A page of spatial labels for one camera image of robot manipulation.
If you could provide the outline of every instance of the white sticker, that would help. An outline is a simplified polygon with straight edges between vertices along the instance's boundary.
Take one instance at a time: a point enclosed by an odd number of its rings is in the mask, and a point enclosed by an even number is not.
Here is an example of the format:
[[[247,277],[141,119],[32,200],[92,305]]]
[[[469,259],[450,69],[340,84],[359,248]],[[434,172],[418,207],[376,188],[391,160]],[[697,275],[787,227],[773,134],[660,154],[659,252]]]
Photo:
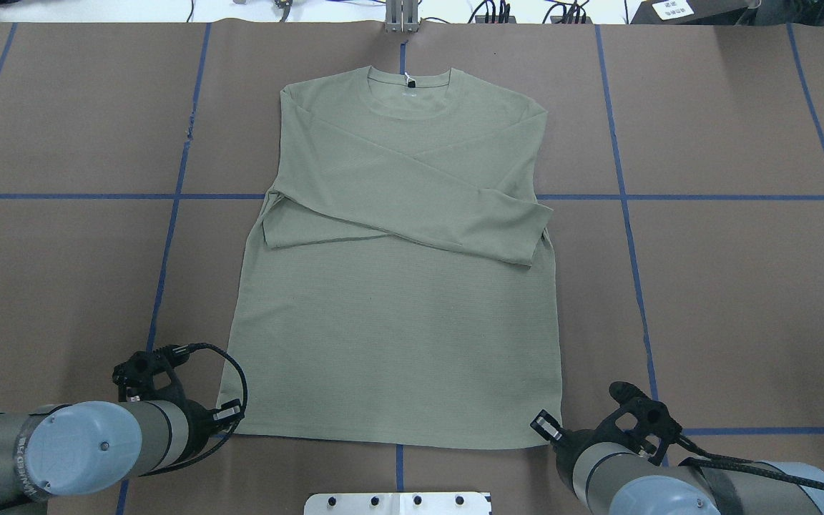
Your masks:
[[[680,19],[680,17],[695,14],[686,0],[666,0],[666,2],[653,4],[653,7],[660,19]]]

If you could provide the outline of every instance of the black cable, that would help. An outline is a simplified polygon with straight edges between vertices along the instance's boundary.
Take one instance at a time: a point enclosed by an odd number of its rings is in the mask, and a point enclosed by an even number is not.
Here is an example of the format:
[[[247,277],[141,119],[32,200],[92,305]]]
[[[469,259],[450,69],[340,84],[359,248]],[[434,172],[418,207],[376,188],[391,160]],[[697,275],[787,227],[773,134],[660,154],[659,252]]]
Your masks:
[[[563,9],[563,10],[565,10],[565,12],[567,12],[567,11],[566,11],[567,6],[565,6],[565,4],[562,4],[562,3],[556,2],[555,4],[552,4],[552,7],[549,7],[549,10],[547,10],[547,11],[546,11],[546,16],[543,16],[543,17],[542,17],[542,23],[546,23],[546,20],[547,20],[547,19],[549,19],[549,14],[552,14],[552,9],[555,9],[555,8],[556,8],[556,7],[558,7],[558,6],[561,6],[561,7],[562,7],[562,9]]]
[[[3,511],[3,509],[16,508],[17,506],[30,504],[31,502],[33,501],[30,501],[30,498],[28,496],[20,496],[19,498],[12,499],[12,501],[3,502],[2,504],[0,504],[0,511]]]
[[[568,23],[569,24],[569,23],[572,22],[572,19],[574,19],[575,16],[581,16],[581,14],[578,14],[578,9],[580,9],[580,8],[581,7],[578,6],[577,2],[572,4],[572,6],[570,6],[570,9],[568,9],[568,14],[565,14],[565,17],[563,17],[563,19],[560,19],[559,23]]]
[[[480,7],[485,6],[485,19],[488,19],[488,4],[491,4],[491,9],[494,10],[494,0],[481,0],[481,3],[478,6],[475,6],[475,9],[472,9],[472,16],[467,21],[467,23],[472,23],[472,20],[475,19],[475,14],[479,12]]]
[[[542,23],[546,23],[546,20],[549,19],[549,14],[552,14],[552,9],[555,9],[556,7],[561,7],[561,19],[564,20],[565,17],[568,16],[568,7],[571,5],[572,4],[565,2],[556,2],[555,4],[552,4],[552,7],[549,7],[549,10],[546,11],[546,16],[542,17]]]
[[[680,436],[678,436],[678,438],[676,439],[676,443],[678,443],[681,447],[683,447],[684,450],[687,450],[690,453],[695,453],[698,456],[704,456],[707,458],[707,460],[689,458],[682,462],[683,466],[691,465],[705,467],[706,469],[719,469],[729,470],[731,472],[742,472],[745,474],[753,474],[756,476],[767,477],[768,479],[784,481],[785,483],[793,483],[799,486],[808,486],[808,488],[811,489],[824,490],[824,483],[822,483],[821,481],[806,479],[805,477],[800,476],[791,476],[783,472],[759,469],[759,467],[757,466],[747,465],[754,463],[752,462],[752,460],[735,458],[732,456],[722,456],[722,454],[709,453],[701,447],[697,446],[696,443],[689,440],[689,437],[685,436],[684,434],[680,434]]]
[[[723,456],[722,454],[715,454],[709,453],[706,450],[702,449],[701,447],[697,446],[696,443],[689,440],[689,437],[686,437],[684,434],[680,434],[677,437],[676,443],[683,447],[684,450],[689,451],[690,453],[697,454],[698,456],[704,456],[707,459],[712,460],[720,460],[720,461],[729,461],[732,463],[752,463],[752,460],[742,459],[742,458],[735,458],[732,456]]]
[[[730,472],[742,472],[745,474],[767,477],[768,479],[784,481],[785,483],[793,483],[794,485],[807,486],[810,489],[824,490],[824,483],[822,483],[821,481],[806,479],[805,477],[800,476],[791,476],[783,472],[775,472],[774,470],[759,469],[759,467],[757,466],[742,465],[742,463],[709,461],[697,458],[689,458],[683,463],[686,465],[704,467],[704,469],[719,469],[729,470]]]
[[[222,349],[217,348],[217,346],[212,345],[211,343],[192,343],[192,345],[187,345],[187,349],[190,349],[190,352],[195,352],[199,349],[209,349],[215,351],[216,353],[220,354],[222,358],[227,360],[227,362],[230,363],[233,366],[233,368],[235,368],[235,371],[237,371],[237,374],[240,376],[241,389],[243,390],[243,402],[241,403],[241,413],[246,413],[246,375],[245,373],[243,373],[243,369],[238,364],[238,362],[236,362],[234,358],[231,358],[231,355],[229,355]],[[142,477],[157,476],[158,474],[173,472],[174,470],[180,470],[184,467],[195,465],[197,462],[206,459],[207,457],[211,456],[216,450],[218,450],[221,446],[223,446],[223,444],[227,443],[227,441],[231,438],[231,435],[235,433],[235,430],[237,429],[237,425],[239,423],[240,421],[236,421],[235,423],[231,424],[231,427],[229,427],[227,433],[225,433],[225,436],[223,436],[222,439],[220,439],[219,442],[215,444],[215,447],[210,448],[208,451],[200,454],[199,456],[194,457],[193,459],[186,460],[185,462],[176,463],[176,465],[171,465],[160,470],[152,470],[147,474],[143,474]]]

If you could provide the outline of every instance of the neckline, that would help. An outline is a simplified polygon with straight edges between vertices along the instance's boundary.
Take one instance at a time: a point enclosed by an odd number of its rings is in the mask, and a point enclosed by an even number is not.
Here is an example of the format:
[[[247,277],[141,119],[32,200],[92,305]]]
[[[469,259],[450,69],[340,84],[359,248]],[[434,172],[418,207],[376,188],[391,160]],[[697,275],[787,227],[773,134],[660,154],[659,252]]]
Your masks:
[[[415,75],[413,78],[416,82],[416,89],[429,88],[438,86],[447,86],[447,92],[444,98],[441,99],[438,109],[435,110],[411,110],[402,107],[395,107],[395,105],[388,105],[382,102],[379,98],[373,96],[369,81],[386,82],[386,84],[401,84],[406,85],[406,76],[398,73],[382,72],[373,66],[366,66],[357,71],[358,87],[356,90],[360,95],[360,100],[367,105],[371,111],[384,117],[401,118],[406,120],[426,120],[429,118],[439,117],[439,115],[447,114],[457,104],[457,90],[458,84],[461,81],[464,73],[458,69],[450,68],[447,72],[439,75]]]

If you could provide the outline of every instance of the metal plate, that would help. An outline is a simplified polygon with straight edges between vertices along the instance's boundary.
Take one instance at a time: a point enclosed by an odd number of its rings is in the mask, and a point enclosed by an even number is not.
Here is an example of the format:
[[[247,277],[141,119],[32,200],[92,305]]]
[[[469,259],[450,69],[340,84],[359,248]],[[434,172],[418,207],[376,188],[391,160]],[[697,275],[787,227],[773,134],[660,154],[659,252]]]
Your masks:
[[[491,494],[411,492],[315,494],[304,515],[491,515]]]

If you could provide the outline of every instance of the olive green shirt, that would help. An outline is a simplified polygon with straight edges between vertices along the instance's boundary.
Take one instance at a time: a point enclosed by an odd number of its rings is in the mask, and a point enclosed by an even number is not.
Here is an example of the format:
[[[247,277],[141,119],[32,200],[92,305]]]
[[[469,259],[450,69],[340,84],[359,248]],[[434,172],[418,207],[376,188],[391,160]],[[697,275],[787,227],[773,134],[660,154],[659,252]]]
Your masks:
[[[238,433],[504,449],[559,417],[546,111],[458,69],[415,80],[366,67],[281,92],[229,342]],[[226,368],[219,402],[239,395]]]

